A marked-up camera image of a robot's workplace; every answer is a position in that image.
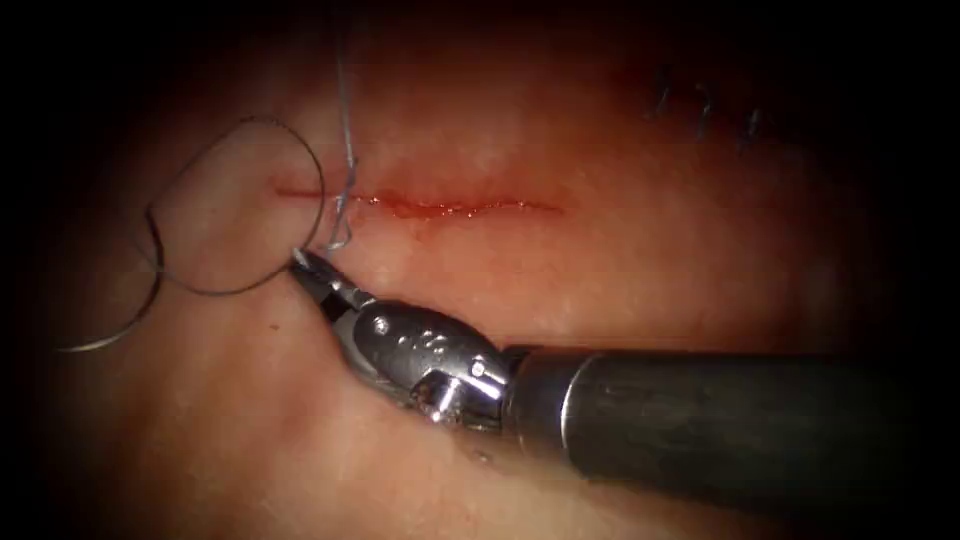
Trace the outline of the right arm needle driver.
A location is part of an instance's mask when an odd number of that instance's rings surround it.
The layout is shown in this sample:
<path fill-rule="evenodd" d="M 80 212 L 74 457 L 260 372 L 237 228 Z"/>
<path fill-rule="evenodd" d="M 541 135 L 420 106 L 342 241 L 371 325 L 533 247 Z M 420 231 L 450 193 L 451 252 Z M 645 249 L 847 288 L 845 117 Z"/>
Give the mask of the right arm needle driver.
<path fill-rule="evenodd" d="M 349 366 L 427 420 L 499 432 L 512 362 L 471 325 L 400 301 L 349 309 L 334 323 Z"/>

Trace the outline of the right arm needle driver jaw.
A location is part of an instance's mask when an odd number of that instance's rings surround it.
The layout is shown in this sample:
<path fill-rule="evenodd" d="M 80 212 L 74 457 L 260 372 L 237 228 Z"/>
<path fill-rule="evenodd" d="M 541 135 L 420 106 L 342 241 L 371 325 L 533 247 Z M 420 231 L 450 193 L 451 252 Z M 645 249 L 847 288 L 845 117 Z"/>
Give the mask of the right arm needle driver jaw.
<path fill-rule="evenodd" d="M 290 274 L 311 297 L 327 320 L 338 320 L 350 310 L 347 302 L 334 292 L 324 278 L 315 272 L 291 264 Z"/>
<path fill-rule="evenodd" d="M 292 268 L 311 283 L 335 294 L 353 310 L 361 310 L 376 301 L 374 295 L 362 289 L 326 258 L 305 248 L 292 250 Z"/>

